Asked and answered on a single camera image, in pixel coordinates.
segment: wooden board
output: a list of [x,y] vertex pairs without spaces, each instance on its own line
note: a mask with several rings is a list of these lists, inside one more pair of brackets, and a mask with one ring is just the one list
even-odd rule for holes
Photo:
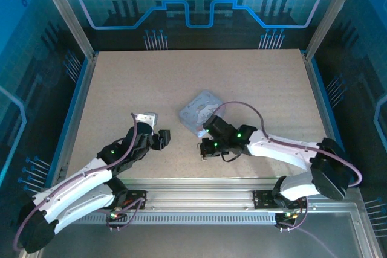
[[[119,51],[99,53],[77,133],[68,175],[104,146],[124,137],[130,112],[158,113],[155,130],[170,129],[171,143],[120,175],[133,178],[275,177],[301,172],[268,158],[242,156],[201,161],[200,141],[179,121],[178,111],[202,90],[224,102],[255,106],[269,133],[300,141],[325,136],[299,50]],[[225,120],[235,127],[260,127],[259,118],[240,105],[228,106]]]

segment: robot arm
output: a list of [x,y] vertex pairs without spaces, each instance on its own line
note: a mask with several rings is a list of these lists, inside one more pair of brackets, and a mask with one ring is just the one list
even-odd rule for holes
[[224,156],[232,152],[236,157],[245,154],[274,158],[305,170],[300,175],[283,176],[277,181],[272,196],[281,208],[287,208],[304,196],[322,194],[338,201],[345,197],[351,171],[324,154],[308,150],[320,149],[346,158],[345,152],[329,138],[324,138],[321,143],[305,143],[272,135],[268,139],[263,131],[253,126],[242,125],[235,129],[216,115],[211,116],[203,128],[213,137],[202,139],[200,154],[203,158],[221,156],[226,161]]
[[88,213],[101,208],[114,211],[135,199],[145,200],[145,191],[129,191],[116,176],[144,158],[150,149],[162,150],[171,136],[169,130],[154,133],[156,114],[137,114],[135,121],[137,134],[134,127],[130,128],[126,137],[105,146],[77,173],[32,197],[18,197],[19,211],[12,221],[19,229],[14,248],[19,240],[26,252],[36,252],[60,230]]

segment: gray plastic box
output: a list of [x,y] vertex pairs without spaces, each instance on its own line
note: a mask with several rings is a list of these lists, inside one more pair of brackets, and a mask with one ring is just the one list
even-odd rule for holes
[[[211,92],[204,90],[179,112],[180,122],[201,138],[206,134],[203,124],[222,103],[222,100],[216,98]],[[225,108],[222,108],[216,114],[222,117],[224,110]]]

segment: table surface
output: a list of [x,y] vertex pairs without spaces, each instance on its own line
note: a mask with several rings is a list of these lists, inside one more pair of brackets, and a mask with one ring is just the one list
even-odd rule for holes
[[[132,126],[130,112],[158,114],[155,130],[170,129],[161,152],[119,175],[142,178],[277,177],[301,173],[270,158],[241,156],[200,159],[200,140],[178,118],[202,90],[222,101],[244,101],[265,118],[273,135],[300,141],[325,136],[299,50],[115,51],[99,53],[67,175],[80,170]],[[259,118],[241,105],[227,107],[225,120],[260,127]]]

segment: enclosure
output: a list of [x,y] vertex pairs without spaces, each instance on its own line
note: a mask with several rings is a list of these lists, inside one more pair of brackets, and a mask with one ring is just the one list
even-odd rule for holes
[[[0,2],[1,257],[385,256],[387,0]],[[252,191],[304,170],[201,160],[178,112],[203,90],[253,105],[273,135],[336,140],[362,183],[342,202],[311,196],[300,230],[280,233]],[[9,200],[76,173],[147,111],[171,143],[119,175],[147,191],[134,224],[110,233],[90,213],[13,251]],[[259,127],[238,105],[224,118]]]

